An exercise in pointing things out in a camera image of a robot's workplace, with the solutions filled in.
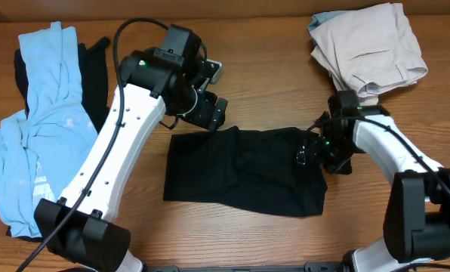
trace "wood grain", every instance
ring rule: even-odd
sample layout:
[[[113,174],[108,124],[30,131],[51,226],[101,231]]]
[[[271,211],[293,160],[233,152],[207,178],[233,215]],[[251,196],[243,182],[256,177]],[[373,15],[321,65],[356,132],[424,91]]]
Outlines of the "wood grain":
[[[230,19],[299,17],[386,3],[385,0],[0,0],[0,22],[112,20],[132,17]],[[403,0],[406,14],[450,14],[450,0]]]
[[[418,84],[385,94],[381,101],[400,129],[426,154],[450,167],[450,16],[410,16],[429,73]],[[247,20],[175,20],[200,35],[211,59],[225,73],[210,91],[229,101],[227,121],[241,129],[306,128],[323,110],[332,87],[311,59],[309,17]],[[121,21],[65,23],[88,45],[113,36]],[[14,82],[17,36],[49,23],[0,23],[0,120],[23,109]],[[119,41],[123,58],[135,49],[160,45],[162,29],[141,23]],[[109,86],[116,85],[107,51]],[[171,133],[199,129],[181,122],[172,132],[157,128],[141,152],[125,188],[117,224],[132,233],[131,251],[149,265],[303,264],[340,260],[382,236],[390,186],[366,155],[355,155],[353,174],[326,175],[324,215],[283,218],[218,204],[163,202],[166,154]],[[13,271],[36,247],[4,236],[0,221],[0,271]],[[75,267],[46,250],[29,271]]]

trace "wooden table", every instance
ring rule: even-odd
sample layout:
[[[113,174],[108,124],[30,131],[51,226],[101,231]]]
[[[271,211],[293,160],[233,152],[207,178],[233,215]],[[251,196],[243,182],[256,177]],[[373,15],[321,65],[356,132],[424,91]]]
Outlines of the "wooden table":
[[[420,149],[450,167],[450,16],[409,19],[430,71],[418,84],[385,94],[381,102]],[[266,130],[306,128],[327,110],[333,88],[310,56],[309,22],[309,17],[297,17],[172,23],[193,29],[207,45],[209,58],[224,64],[223,78],[210,87],[229,101],[223,128],[237,125]],[[79,41],[91,45],[102,36],[112,37],[120,23],[93,21],[64,26],[75,26]],[[0,24],[0,120],[24,107],[14,81],[17,36],[48,27],[49,23]],[[151,24],[129,26],[120,39],[120,58],[136,49],[160,45],[164,34]],[[111,50],[106,56],[111,98],[116,86]],[[171,133],[198,130],[184,122],[172,132],[158,127],[129,178],[116,223],[131,231],[131,251],[148,265],[335,261],[346,251],[367,246],[382,236],[390,185],[366,155],[353,157],[352,175],[325,176],[329,190],[324,214],[318,217],[283,218],[218,204],[163,202]],[[37,245],[7,237],[5,229],[0,221],[0,271],[14,271]],[[75,266],[44,250],[29,270]]]

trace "folded black garment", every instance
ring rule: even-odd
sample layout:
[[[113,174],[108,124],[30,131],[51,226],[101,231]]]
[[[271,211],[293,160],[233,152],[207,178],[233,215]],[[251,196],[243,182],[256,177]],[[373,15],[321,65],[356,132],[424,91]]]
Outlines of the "folded black garment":
[[[109,108],[107,107],[107,66],[106,48],[109,46],[107,37],[101,38],[95,45],[86,50],[85,44],[78,44],[79,70],[82,77],[82,106],[89,115],[97,132],[102,129],[106,121]],[[20,94],[25,100],[26,115],[29,114],[27,104],[26,64],[22,59],[20,49],[14,53],[15,82]]]
[[[163,200],[214,202],[270,215],[321,215],[327,184],[318,162],[297,162],[298,128],[171,136]]]

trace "white cloth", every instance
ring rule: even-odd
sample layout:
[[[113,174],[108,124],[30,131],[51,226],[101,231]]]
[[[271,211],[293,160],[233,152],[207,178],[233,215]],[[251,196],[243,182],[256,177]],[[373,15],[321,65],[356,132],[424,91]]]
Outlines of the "white cloth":
[[[338,91],[354,90],[362,104],[416,83],[428,72],[402,4],[381,4],[338,15],[310,32],[312,56]]]

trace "blue fabric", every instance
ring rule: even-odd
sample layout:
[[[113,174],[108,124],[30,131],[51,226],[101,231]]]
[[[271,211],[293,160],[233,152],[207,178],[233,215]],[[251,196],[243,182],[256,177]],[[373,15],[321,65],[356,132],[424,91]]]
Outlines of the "blue fabric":
[[[326,21],[336,17],[337,15],[341,15],[344,12],[347,11],[328,11],[328,12],[322,12],[320,14],[314,14],[312,16],[313,21],[310,22],[309,26],[307,26],[307,31],[309,31],[309,33],[313,30],[315,30],[318,26],[322,25],[323,23],[325,23]],[[317,45],[316,41],[313,40],[313,44],[314,46]]]
[[[82,166],[97,132],[81,105],[74,27],[19,36],[29,89],[25,110],[0,123],[0,219],[12,236],[39,237],[39,200],[58,199]]]

